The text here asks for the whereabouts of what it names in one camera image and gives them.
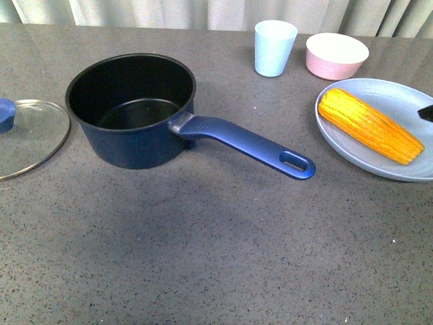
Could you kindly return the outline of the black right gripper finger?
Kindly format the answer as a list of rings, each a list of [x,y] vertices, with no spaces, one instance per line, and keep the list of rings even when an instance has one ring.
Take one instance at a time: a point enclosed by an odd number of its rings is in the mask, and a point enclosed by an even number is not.
[[[425,121],[433,121],[433,105],[426,106],[425,108],[417,111],[419,117]]]

